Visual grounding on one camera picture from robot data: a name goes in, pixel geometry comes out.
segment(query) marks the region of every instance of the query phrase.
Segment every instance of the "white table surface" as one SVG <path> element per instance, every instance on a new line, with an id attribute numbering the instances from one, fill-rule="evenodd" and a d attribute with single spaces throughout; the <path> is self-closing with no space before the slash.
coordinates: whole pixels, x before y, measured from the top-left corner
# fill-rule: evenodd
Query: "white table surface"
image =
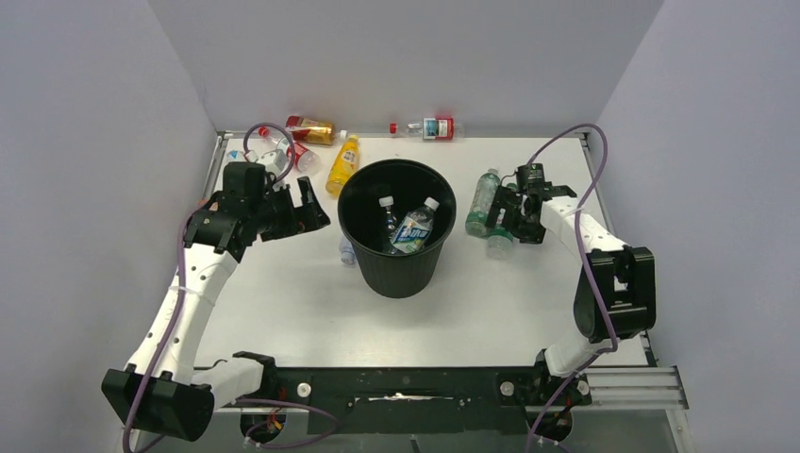
<path id="1" fill-rule="evenodd" d="M 245 350 L 274 356 L 278 366 L 532 364 L 565 329 L 576 328 L 572 306 L 580 264 L 549 233 L 541 245 L 515 244 L 509 260 L 490 260 L 486 242 L 468 236 L 464 220 L 477 179 L 489 167 L 510 174 L 544 142 L 361 139 L 361 166 L 382 159 L 418 160 L 440 172 L 456 194 L 458 217 L 436 274 L 427 288 L 406 299 L 374 293 L 358 269 L 340 263 L 337 200 L 324 188 L 339 147 L 312 146 L 325 168 L 311 182 L 331 225 L 247 249 L 220 294 L 196 363 L 212 364 Z M 228 141 L 226 151 L 241 149 L 241 139 Z M 539 162 L 549 180 L 578 194 L 590 183 L 578 139 L 554 143 Z M 299 176 L 290 174 L 295 204 Z M 603 223 L 596 196 L 589 199 L 588 212 Z M 618 352 L 596 364 L 646 364 L 641 340 L 621 342 Z"/>

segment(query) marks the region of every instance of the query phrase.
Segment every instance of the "gray wall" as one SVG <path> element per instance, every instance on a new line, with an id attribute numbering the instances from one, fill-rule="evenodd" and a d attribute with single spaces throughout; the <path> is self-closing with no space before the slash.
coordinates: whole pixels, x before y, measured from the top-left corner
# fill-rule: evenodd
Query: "gray wall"
<path id="1" fill-rule="evenodd" d="M 213 129 L 143 0 L 6 0 L 0 59 L 0 449 L 112 451 Z"/>
<path id="2" fill-rule="evenodd" d="M 472 133 L 599 116 L 663 0 L 150 0 L 218 129 L 299 113 Z"/>
<path id="3" fill-rule="evenodd" d="M 797 451 L 800 3 L 667 0 L 600 117 L 698 451 Z"/>

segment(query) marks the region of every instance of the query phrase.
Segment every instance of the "blue bottle label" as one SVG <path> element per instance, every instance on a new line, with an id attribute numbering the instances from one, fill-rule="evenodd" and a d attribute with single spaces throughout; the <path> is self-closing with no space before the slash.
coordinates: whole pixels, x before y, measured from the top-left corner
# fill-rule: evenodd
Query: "blue bottle label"
<path id="1" fill-rule="evenodd" d="M 402 252 L 413 253 L 422 248 L 428 234 L 428 228 L 407 219 L 394 233 L 392 245 Z"/>

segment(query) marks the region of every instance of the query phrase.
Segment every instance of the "yellow juice bottle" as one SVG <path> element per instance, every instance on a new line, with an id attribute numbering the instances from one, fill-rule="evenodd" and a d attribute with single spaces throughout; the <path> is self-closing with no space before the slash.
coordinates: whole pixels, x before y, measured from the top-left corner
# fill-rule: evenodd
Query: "yellow juice bottle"
<path id="1" fill-rule="evenodd" d="M 342 192 L 344 183 L 350 179 L 358 169 L 358 135 L 347 137 L 347 141 L 342 145 L 342 150 L 333 162 L 330 175 L 327 177 L 325 190 L 333 196 L 338 197 Z"/>

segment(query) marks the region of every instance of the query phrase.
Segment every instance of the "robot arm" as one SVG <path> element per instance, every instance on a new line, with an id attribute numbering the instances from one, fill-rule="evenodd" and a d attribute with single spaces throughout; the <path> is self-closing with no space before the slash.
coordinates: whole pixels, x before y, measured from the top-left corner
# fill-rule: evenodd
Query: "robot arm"
<path id="1" fill-rule="evenodd" d="M 237 353 L 227 362 L 195 374 L 194 359 L 217 297 L 242 261 L 244 250 L 260 236 L 282 239 L 326 227 L 307 177 L 298 179 L 302 205 L 295 207 L 288 186 L 257 163 L 230 162 L 223 189 L 190 219 L 183 237 L 186 287 L 174 277 L 156 319 L 125 370 L 107 371 L 102 390 L 120 420 L 130 412 L 134 394 L 173 317 L 178 290 L 185 293 L 171 338 L 156 363 L 137 410 L 134 428 L 194 441 L 214 410 L 243 394 L 274 385 L 275 361 Z"/>
<path id="2" fill-rule="evenodd" d="M 544 167 L 535 163 L 517 169 L 517 191 L 500 187 L 486 224 L 495 225 L 501 210 L 503 228 L 522 243 L 542 243 L 546 231 L 556 234 L 570 253 L 582 260 L 575 237 L 575 192 L 553 186 Z M 656 279 L 653 254 L 617 239 L 591 215 L 581 213 L 580 233 L 592 276 L 619 339 L 632 338 L 656 323 Z M 581 268 L 573 305 L 575 327 L 567 328 L 544 350 L 550 376 L 564 378 L 586 363 L 611 339 L 594 297 L 589 277 Z"/>

